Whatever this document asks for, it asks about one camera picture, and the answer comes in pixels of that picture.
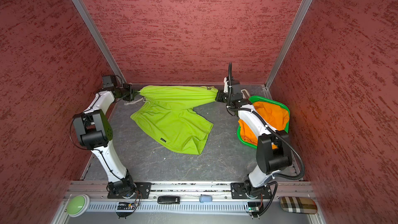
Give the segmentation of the lime green shorts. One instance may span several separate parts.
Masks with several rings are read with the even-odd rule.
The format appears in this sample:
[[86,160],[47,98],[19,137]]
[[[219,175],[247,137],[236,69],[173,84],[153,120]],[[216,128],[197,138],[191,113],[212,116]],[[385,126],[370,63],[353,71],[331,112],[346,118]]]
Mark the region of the lime green shorts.
[[213,124],[193,109],[216,100],[214,87],[146,86],[144,105],[131,119],[152,139],[176,153],[200,155]]

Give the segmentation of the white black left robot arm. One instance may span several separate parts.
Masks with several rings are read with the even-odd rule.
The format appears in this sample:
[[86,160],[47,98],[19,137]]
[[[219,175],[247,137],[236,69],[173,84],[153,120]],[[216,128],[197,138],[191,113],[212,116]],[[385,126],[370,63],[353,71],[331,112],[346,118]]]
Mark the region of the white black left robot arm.
[[136,184],[116,153],[113,129],[106,117],[117,100],[132,101],[136,95],[137,92],[129,84],[117,87],[113,83],[105,83],[90,105],[73,116],[78,147],[91,151],[98,158],[108,178],[106,189],[109,198],[130,199],[138,196]]

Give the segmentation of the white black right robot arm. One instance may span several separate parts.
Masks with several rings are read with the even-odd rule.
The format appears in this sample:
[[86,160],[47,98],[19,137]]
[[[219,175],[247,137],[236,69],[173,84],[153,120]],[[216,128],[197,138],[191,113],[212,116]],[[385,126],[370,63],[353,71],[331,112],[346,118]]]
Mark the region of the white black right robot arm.
[[282,171],[291,166],[292,154],[297,154],[292,148],[286,131],[278,130],[268,123],[255,109],[255,106],[244,99],[241,93],[232,95],[232,90],[219,90],[217,102],[226,103],[227,110],[237,113],[240,120],[258,138],[256,162],[257,166],[249,173],[245,181],[246,194],[256,197],[276,177],[288,180],[298,180],[296,176],[283,174]]

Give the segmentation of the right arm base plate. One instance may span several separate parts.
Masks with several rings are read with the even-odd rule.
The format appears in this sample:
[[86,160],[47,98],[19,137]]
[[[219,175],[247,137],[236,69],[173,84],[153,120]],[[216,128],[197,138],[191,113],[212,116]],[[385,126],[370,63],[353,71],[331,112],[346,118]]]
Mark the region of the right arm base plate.
[[270,199],[271,189],[269,186],[262,186],[255,188],[251,185],[250,181],[243,183],[231,183],[232,199]]

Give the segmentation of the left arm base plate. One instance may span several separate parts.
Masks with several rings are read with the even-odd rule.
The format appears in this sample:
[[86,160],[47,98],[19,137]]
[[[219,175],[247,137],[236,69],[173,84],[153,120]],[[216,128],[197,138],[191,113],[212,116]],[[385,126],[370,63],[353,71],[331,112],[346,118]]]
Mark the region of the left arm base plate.
[[[135,184],[136,184],[136,190],[138,190],[141,193],[140,194],[141,198],[142,199],[148,199],[149,195],[150,195],[152,183],[150,183],[150,182],[136,182]],[[117,196],[117,195],[111,193],[111,191],[108,192],[107,198],[108,199],[127,199],[127,200],[130,199],[130,198],[123,197],[121,195]]]

